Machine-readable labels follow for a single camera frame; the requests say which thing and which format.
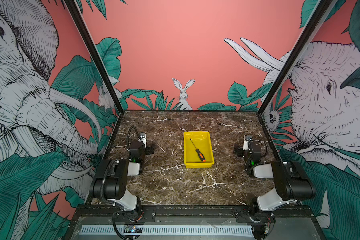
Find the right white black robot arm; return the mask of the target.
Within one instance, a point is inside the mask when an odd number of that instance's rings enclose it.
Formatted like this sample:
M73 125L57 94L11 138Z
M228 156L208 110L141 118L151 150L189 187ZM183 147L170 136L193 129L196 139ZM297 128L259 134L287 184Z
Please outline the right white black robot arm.
M270 191L251 201L247 212L251 222L271 221L276 209L316 196L316 189L300 163L262 162L265 155L252 139L245 140L241 146L235 143L233 152L244 158L244 171L249 177L272 179L274 182Z

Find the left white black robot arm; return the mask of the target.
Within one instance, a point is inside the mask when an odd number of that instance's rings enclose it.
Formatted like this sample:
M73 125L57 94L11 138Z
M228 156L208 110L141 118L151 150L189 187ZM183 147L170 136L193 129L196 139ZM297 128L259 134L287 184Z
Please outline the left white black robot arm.
M131 222L141 220L144 215L141 200L127 190L127 180L130 176L143 173L145 157L154 151L154 144L147 146L143 142L134 141L130 144L127 159L101 161L90 186L91 198L118 207Z

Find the orange black screwdriver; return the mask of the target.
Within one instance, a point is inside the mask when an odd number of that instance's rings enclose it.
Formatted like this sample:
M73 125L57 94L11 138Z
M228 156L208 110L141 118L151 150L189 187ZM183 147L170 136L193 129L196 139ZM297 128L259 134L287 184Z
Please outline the orange black screwdriver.
M203 163L206 162L206 157L204 156L204 154L200 150L200 146L202 145L202 142L200 140L194 141L193 139L190 139L190 142L192 143L193 150L197 154L200 161L203 162Z

